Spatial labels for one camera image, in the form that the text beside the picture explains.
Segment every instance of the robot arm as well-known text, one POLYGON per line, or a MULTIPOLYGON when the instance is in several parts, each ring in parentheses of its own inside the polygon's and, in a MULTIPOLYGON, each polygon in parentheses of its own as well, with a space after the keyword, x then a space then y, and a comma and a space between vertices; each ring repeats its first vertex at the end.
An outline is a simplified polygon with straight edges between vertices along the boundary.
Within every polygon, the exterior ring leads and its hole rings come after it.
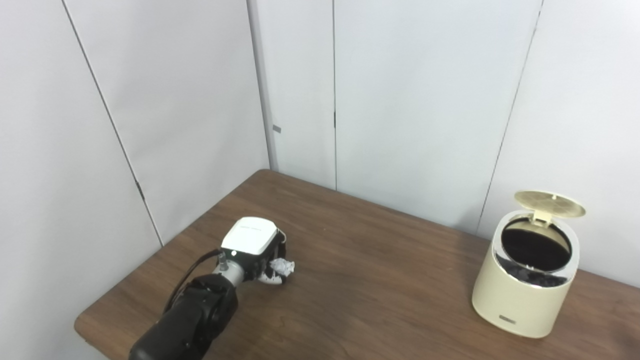
POLYGON ((129 360, 201 360, 235 313, 240 283, 285 282, 286 276, 270 265, 284 258, 285 242, 285 234, 269 220, 238 220, 222 249, 209 253, 219 254, 213 274, 195 277, 175 300, 172 294, 160 320, 133 345, 129 360))

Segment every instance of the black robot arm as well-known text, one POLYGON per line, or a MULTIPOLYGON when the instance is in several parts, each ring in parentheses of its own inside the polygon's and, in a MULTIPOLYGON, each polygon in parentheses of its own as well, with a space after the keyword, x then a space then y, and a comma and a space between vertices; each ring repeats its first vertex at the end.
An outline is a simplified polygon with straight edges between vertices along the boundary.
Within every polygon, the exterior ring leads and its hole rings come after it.
POLYGON ((196 277, 133 345, 129 360, 201 360, 237 306, 236 289, 224 276, 196 277))

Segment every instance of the crumpled paper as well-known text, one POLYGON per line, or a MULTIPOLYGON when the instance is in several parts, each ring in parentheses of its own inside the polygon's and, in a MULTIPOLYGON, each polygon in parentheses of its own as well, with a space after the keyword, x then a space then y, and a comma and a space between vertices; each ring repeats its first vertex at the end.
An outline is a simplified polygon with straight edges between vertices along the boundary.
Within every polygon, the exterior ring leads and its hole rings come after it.
POLYGON ((296 268, 295 262, 287 261, 283 258, 271 260, 269 264, 271 265, 273 271, 283 276, 289 276, 289 274, 291 274, 296 268))

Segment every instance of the black cable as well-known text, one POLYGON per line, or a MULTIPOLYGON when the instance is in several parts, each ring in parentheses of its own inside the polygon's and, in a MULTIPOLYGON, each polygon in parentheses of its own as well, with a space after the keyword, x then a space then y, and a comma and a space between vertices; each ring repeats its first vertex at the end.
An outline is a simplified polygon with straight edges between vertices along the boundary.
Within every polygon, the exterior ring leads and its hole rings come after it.
POLYGON ((184 276, 180 279, 178 284, 175 286, 175 288, 171 292, 171 295, 169 295, 169 299, 167 299, 166 304, 164 305, 163 314, 169 311, 169 309, 171 309, 171 307, 173 306, 173 302, 175 302, 176 295, 178 294, 178 291, 182 287, 182 284, 189 277, 189 275, 191 275, 191 273, 198 267, 198 265, 202 264, 207 259, 211 259, 214 256, 220 255, 221 253, 222 253, 222 250, 219 250, 219 249, 209 251, 203 256, 200 256, 200 259, 197 259, 196 262, 193 263, 193 265, 191 265, 189 270, 187 270, 187 272, 184 274, 184 276))

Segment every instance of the silver metal cylinder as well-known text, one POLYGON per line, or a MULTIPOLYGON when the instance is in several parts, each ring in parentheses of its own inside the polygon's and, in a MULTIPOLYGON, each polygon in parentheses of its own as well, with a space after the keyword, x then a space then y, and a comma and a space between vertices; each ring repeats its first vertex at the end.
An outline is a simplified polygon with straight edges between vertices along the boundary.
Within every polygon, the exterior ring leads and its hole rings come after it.
POLYGON ((214 274, 220 274, 229 280, 235 288, 244 280, 244 269, 235 261, 227 260, 226 270, 222 270, 220 265, 213 270, 214 274))

